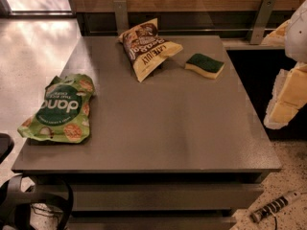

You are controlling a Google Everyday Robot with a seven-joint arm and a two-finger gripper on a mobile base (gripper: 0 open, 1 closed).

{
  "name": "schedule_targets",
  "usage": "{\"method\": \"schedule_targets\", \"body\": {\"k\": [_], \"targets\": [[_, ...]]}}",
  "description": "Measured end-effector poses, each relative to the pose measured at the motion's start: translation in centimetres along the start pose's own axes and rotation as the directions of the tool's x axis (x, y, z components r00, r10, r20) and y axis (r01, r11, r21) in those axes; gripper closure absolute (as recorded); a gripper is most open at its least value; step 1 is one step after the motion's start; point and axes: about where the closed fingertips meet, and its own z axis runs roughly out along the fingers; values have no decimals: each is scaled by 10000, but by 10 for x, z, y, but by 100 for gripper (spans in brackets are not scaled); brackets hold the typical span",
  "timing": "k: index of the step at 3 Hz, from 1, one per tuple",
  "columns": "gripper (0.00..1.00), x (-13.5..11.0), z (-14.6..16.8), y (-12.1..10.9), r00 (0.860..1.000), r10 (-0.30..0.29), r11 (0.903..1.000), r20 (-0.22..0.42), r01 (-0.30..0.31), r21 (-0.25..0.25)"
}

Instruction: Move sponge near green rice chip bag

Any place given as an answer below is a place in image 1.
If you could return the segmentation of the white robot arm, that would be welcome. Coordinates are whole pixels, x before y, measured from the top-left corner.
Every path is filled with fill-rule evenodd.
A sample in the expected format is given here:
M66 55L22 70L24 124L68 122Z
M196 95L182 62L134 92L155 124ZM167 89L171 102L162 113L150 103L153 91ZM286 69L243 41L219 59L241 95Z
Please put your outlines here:
M277 74L264 119L265 127L280 129L307 104L307 0L262 43L283 46L285 55L295 61L294 68Z

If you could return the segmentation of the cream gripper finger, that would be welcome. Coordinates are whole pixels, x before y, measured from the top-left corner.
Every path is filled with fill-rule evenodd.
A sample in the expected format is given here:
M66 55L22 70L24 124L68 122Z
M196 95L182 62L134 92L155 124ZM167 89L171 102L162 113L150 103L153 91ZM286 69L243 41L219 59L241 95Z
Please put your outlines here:
M287 26L290 21L286 20L280 26L278 26L274 31L267 34L262 40L262 45L267 46L284 46L285 45L285 34Z
M307 64L298 62L290 71L281 69L275 78L264 125L280 129L307 104Z

